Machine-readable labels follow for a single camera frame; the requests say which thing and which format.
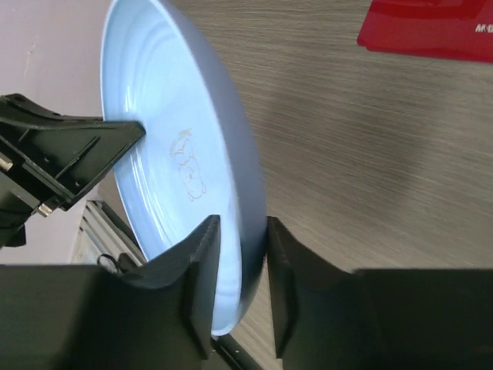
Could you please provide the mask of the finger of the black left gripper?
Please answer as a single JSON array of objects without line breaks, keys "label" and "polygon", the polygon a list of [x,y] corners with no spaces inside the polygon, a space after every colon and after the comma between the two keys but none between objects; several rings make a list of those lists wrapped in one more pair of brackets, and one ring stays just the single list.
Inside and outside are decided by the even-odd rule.
[{"label": "finger of the black left gripper", "polygon": [[144,134],[136,121],[61,115],[18,93],[1,97],[1,171],[29,176],[33,213],[68,210]]}]

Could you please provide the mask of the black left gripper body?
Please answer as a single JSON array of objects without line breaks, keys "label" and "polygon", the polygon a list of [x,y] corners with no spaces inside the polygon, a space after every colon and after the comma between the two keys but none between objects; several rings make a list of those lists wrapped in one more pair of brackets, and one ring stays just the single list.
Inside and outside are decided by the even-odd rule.
[{"label": "black left gripper body", "polygon": [[25,223],[35,209],[29,176],[22,170],[1,171],[1,247],[26,244]]}]

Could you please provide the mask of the light blue plate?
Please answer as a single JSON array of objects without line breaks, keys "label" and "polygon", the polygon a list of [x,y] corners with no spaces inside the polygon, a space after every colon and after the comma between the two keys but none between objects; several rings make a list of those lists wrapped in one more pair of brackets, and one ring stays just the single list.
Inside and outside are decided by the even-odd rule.
[{"label": "light blue plate", "polygon": [[100,70],[104,118],[146,131],[114,168],[146,259],[220,217],[211,332],[226,335],[256,293],[267,232],[259,152],[236,87],[205,35],[168,1],[110,5]]}]

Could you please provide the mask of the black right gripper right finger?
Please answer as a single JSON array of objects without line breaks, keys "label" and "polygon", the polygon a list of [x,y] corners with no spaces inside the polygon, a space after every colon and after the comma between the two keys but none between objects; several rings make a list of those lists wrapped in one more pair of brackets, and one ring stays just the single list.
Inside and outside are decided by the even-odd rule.
[{"label": "black right gripper right finger", "polygon": [[276,356],[285,369],[490,369],[489,269],[343,271],[268,220]]}]

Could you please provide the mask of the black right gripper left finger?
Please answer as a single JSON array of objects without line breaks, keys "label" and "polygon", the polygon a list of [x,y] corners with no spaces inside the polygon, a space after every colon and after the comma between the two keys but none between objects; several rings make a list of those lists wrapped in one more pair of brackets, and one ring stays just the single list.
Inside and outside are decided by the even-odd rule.
[{"label": "black right gripper left finger", "polygon": [[210,353],[220,218],[127,274],[1,269],[3,369],[198,369]]}]

